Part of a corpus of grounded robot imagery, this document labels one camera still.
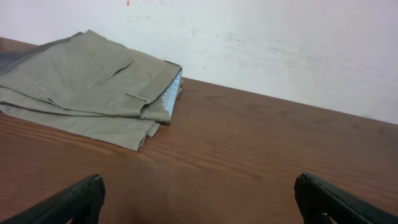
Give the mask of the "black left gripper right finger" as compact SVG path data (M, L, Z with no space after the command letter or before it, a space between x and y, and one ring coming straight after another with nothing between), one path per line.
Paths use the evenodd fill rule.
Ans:
M295 200L304 224L395 224L397 217L385 212L309 172L294 185Z

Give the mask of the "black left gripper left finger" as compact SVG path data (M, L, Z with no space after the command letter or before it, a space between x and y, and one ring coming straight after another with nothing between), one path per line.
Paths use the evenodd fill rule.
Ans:
M97 224L105 195L103 178L92 174L1 224Z

